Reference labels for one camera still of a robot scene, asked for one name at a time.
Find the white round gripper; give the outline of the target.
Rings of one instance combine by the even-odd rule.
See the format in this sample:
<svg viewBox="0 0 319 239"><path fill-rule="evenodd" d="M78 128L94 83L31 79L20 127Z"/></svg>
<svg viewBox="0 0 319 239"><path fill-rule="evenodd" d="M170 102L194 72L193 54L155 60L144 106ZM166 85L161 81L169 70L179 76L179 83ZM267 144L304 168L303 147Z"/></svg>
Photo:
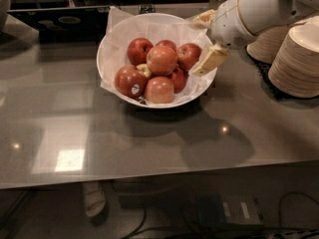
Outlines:
<svg viewBox="0 0 319 239"><path fill-rule="evenodd" d="M193 29L211 29L211 45L191 72L202 77L220 66L227 58L228 49L239 49L254 42L253 34L242 18L242 5L252 0L227 0L218 9L209 9L195 16L189 23Z"/></svg>

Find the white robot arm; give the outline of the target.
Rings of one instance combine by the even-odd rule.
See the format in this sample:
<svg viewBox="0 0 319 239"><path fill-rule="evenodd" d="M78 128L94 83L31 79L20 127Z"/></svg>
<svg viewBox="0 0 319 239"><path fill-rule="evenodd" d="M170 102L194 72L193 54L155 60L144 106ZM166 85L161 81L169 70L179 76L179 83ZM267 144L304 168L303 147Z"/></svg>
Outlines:
<svg viewBox="0 0 319 239"><path fill-rule="evenodd" d="M226 60L230 49L245 47L273 27L291 25L317 11L319 0L227 0L191 21L191 27L210 31L213 44L190 72L205 76Z"/></svg>

